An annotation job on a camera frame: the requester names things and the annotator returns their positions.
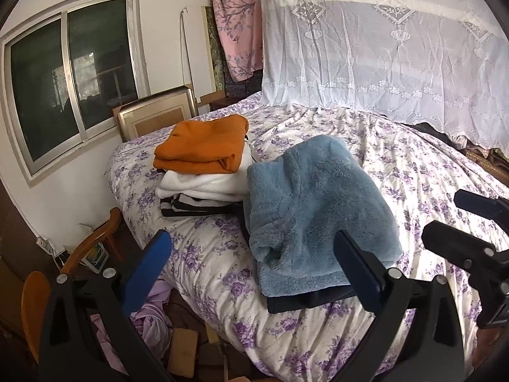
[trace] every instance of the white lace curtain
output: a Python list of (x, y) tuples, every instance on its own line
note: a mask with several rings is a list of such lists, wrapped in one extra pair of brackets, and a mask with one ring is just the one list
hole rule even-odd
[(348, 106), (509, 155), (509, 44), (484, 0), (261, 0), (268, 105)]

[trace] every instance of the framed picture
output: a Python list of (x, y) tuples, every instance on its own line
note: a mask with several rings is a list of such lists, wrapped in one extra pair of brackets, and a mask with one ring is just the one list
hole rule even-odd
[(128, 103), (115, 112), (120, 135), (127, 142), (196, 117), (198, 107), (193, 91), (180, 86)]

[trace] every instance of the pink cloth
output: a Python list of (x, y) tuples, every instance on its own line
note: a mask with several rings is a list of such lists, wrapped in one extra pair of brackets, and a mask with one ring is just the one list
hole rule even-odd
[[(170, 299), (171, 286), (164, 280), (156, 280), (150, 291), (147, 301), (141, 310), (131, 314), (134, 327), (141, 335), (155, 357), (162, 358), (170, 346), (171, 326), (169, 318), (162, 310), (163, 303)], [(97, 326), (97, 340), (101, 344), (102, 351), (108, 360), (109, 365), (119, 372), (128, 374), (124, 365), (116, 355), (115, 349), (110, 343), (106, 329), (99, 314), (90, 316), (92, 322)]]
[(260, 0), (212, 0), (222, 47), (233, 80), (263, 68)]

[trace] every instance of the window pane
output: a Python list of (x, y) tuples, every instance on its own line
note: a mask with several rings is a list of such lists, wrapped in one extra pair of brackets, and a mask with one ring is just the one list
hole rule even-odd
[(11, 74), (19, 123), (35, 161), (79, 133), (65, 81), (60, 20), (12, 45)]
[(69, 13), (69, 53), (85, 128), (113, 116), (111, 109), (138, 99), (127, 38), (126, 0), (110, 0)]

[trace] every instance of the blue fluffy blanket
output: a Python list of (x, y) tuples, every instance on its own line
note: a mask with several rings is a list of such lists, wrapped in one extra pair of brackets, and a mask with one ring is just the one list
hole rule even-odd
[(248, 184), (249, 247), (266, 296), (348, 284), (332, 250), (339, 230), (386, 267), (401, 256), (389, 206), (340, 139), (319, 135), (255, 163)]

